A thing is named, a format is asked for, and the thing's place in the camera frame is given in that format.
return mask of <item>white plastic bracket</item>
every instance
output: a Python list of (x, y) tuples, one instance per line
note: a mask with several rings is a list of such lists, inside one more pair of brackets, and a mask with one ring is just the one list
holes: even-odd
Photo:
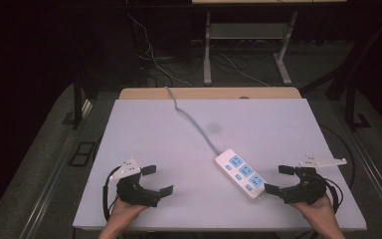
[(109, 178), (109, 180), (112, 181), (122, 179), (140, 172), (141, 168), (139, 167), (138, 163), (135, 161), (135, 159), (130, 158)]
[(345, 158), (337, 159), (333, 157), (313, 156), (306, 154), (305, 160), (299, 163), (299, 166), (303, 167), (327, 167), (346, 164)]

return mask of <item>dark floor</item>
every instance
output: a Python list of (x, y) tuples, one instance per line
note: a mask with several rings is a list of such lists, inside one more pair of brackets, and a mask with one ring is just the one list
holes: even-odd
[[(202, 51), (196, 43), (195, 57), (191, 63), (177, 61), (163, 53), (156, 60), (163, 70), (175, 75), (176, 80), (187, 81), (194, 87), (204, 87)], [(276, 42), (258, 42), (254, 49), (240, 45), (215, 45), (212, 47), (212, 87), (262, 87), (263, 84), (247, 78), (231, 67), (225, 54), (245, 74), (271, 87), (283, 85), (272, 53), (279, 48)], [(301, 88), (330, 72), (343, 62), (351, 49), (348, 43), (291, 44), (286, 52), (285, 63), (292, 79), (292, 86)], [(164, 73), (151, 70), (148, 81), (142, 87), (171, 87)], [(188, 87), (175, 79), (173, 87)], [(345, 232), (347, 238), (382, 238), (382, 184), (374, 176), (371, 165), (382, 177), (382, 119), (364, 96), (356, 97), (356, 112), (364, 114), (371, 124), (357, 131), (348, 129), (343, 120), (344, 97), (329, 101), (324, 93), (328, 84), (303, 95), (321, 124), (332, 154), (351, 158), (355, 163), (341, 166), (343, 176), (349, 183), (352, 168), (355, 170), (352, 193), (366, 219), (368, 230)], [(73, 88), (67, 88), (55, 102), (48, 119), (31, 145), (23, 163), (0, 202), (0, 238), (96, 238), (98, 232), (74, 230), (72, 227), (78, 204), (87, 182), (93, 161), (85, 167), (68, 166), (80, 142), (98, 143), (104, 133), (105, 123), (118, 93), (101, 93), (97, 100), (84, 108), (85, 118), (78, 129), (62, 124), (72, 113)], [(301, 232), (279, 233), (281, 238), (295, 238)], [(160, 235), (147, 235), (160, 238)], [(166, 238), (225, 238), (225, 235), (188, 233), (164, 234)], [(234, 234), (231, 238), (268, 238), (260, 234)]]

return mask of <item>dark background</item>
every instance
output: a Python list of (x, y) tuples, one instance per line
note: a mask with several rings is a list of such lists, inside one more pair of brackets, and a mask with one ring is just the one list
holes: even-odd
[[(189, 53), (180, 49), (201, 38), (204, 18), (201, 12), (159, 12), (143, 20), (156, 47), (186, 59)], [(251, 14), (246, 18), (260, 20)], [(234, 13), (219, 19), (246, 20)], [(301, 9), (292, 40), (365, 43), (381, 25), (382, 1), (352, 0), (343, 8)], [(88, 98), (140, 81), (134, 47), (139, 36), (130, 26), (122, 11), (71, 11), (57, 1), (0, 1), (0, 198), (55, 100), (76, 76)], [(382, 115), (382, 33), (354, 80)]]

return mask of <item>white power strip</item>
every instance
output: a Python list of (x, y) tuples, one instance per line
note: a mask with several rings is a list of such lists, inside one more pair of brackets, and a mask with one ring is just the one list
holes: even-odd
[(221, 171), (250, 200), (263, 196), (266, 181), (233, 150), (227, 149), (215, 160)]

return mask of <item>person's right hand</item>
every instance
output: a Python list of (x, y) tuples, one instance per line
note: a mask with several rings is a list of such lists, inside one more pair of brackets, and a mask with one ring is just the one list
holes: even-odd
[(333, 206), (327, 194), (324, 194), (323, 197), (311, 205), (305, 202), (297, 202), (292, 203), (291, 206), (299, 210), (312, 229), (325, 239), (345, 238), (339, 228)]

